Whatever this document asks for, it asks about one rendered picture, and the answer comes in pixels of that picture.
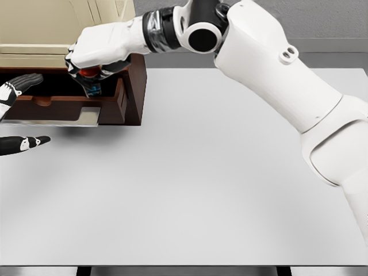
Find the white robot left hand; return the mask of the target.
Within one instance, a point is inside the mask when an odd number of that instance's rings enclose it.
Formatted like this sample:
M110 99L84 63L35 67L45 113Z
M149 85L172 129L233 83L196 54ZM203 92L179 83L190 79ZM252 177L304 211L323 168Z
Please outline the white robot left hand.
M25 74L17 76L0 86L0 122L9 109L14 105L18 96L22 95L30 87L43 81L41 74ZM25 152L43 144L49 143L49 136L7 136L0 137L0 156Z

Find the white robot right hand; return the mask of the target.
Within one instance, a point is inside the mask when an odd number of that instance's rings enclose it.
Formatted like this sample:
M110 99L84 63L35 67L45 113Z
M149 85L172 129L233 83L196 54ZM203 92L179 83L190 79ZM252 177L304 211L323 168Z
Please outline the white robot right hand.
M85 28L68 48L68 73L74 78L104 79L126 68L130 61L124 39L130 27L128 22L116 22Z

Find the red button black switch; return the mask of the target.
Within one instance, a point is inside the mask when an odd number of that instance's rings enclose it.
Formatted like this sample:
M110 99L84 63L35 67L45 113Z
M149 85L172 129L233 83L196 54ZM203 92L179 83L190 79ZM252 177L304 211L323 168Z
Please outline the red button black switch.
M76 75L76 81L82 86L87 98L102 94L100 84L100 66L81 69Z

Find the brown drawer with metal handle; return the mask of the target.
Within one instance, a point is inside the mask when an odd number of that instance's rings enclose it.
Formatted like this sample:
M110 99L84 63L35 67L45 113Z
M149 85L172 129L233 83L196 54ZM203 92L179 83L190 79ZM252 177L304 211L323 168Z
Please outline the brown drawer with metal handle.
M0 85L17 76L43 75L40 84L31 86L19 96L6 113L6 122L16 121L77 121L83 108L99 110L99 125L136 125L131 99L122 74L101 81L102 94L86 97L80 84L66 70L0 68Z

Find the cream and brown cabinet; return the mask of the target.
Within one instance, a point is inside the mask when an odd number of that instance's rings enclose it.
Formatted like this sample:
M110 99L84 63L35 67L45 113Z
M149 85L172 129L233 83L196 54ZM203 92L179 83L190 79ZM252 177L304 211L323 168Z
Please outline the cream and brown cabinet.
M135 16L133 0L0 0L0 68L66 70L64 57L83 28ZM141 124L147 73L132 55L122 74L135 119ZM99 110L83 108L77 121L16 121L8 125L98 126Z

